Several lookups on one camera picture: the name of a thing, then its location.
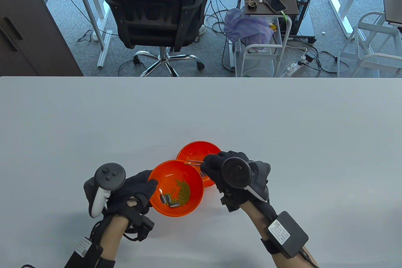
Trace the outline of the person's left hand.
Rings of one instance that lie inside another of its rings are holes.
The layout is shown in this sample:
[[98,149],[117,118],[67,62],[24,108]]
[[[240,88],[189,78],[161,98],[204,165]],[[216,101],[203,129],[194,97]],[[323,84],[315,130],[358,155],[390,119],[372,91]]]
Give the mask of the person's left hand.
[[135,220],[134,214],[145,215],[149,212],[150,198],[154,195],[158,181],[149,179],[152,170],[144,170],[127,178],[124,184],[111,192],[106,203],[104,217],[110,215],[124,216]]

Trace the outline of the person's right hand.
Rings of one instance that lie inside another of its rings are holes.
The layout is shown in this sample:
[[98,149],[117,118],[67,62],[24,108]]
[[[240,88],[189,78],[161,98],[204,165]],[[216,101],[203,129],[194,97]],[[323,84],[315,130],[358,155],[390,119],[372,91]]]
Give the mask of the person's right hand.
[[251,202],[269,222],[277,218],[269,202],[270,164],[250,160],[243,152],[229,151],[205,156],[200,169],[223,194],[221,203],[229,212]]

